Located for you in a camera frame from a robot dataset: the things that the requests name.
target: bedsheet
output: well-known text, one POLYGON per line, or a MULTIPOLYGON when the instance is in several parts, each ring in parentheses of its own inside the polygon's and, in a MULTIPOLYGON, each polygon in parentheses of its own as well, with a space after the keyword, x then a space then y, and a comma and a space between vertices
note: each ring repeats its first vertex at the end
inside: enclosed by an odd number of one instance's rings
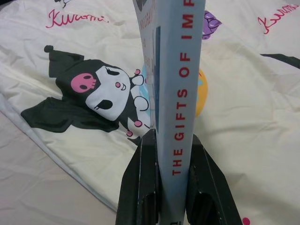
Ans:
POLYGON ((0 113, 1 225, 112 225, 115 213, 0 113))
MULTIPOLYGON (((300 221, 299 19, 296 2, 207 1, 195 134, 244 225, 300 221)), ((116 210, 150 124, 132 2, 16 0, 0 32, 0 110, 116 210)))

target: cartoon eye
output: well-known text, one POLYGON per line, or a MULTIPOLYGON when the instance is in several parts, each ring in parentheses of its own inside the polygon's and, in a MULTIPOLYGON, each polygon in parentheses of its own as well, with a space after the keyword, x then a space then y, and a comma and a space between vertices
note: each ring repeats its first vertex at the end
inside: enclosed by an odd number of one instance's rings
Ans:
POLYGON ((87 86, 85 86, 85 85, 80 85, 79 86, 82 90, 86 90, 88 87, 87 86))
POLYGON ((110 109, 113 106, 113 103, 110 100, 102 100, 94 109, 110 109))
POLYGON ((113 76, 116 76, 116 75, 119 75, 120 73, 117 72, 117 71, 112 71, 110 70, 109 68, 106 68, 106 71, 109 75, 113 75, 113 76))

